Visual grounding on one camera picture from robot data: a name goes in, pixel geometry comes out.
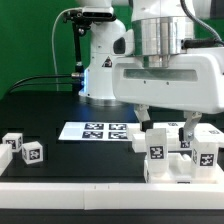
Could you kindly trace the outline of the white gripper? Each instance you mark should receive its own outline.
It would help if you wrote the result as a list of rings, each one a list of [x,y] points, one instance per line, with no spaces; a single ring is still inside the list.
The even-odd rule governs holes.
[[[145,68],[137,57],[119,58],[112,86],[117,100],[136,104],[143,132],[153,127],[148,106],[185,111],[179,141],[189,143],[202,113],[224,112],[224,47],[189,49],[172,56],[166,68]]]

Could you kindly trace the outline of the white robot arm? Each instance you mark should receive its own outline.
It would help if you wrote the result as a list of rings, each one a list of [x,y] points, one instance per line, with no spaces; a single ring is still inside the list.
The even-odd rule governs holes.
[[[180,139],[192,140],[203,113],[224,111],[224,46],[219,37],[194,37],[194,25],[204,24],[196,7],[205,4],[206,0],[133,0],[131,29],[120,37],[103,28],[94,33],[113,58],[110,77],[102,77],[107,54],[96,50],[80,96],[132,103],[143,124],[150,121],[150,106],[182,110],[186,123]]]

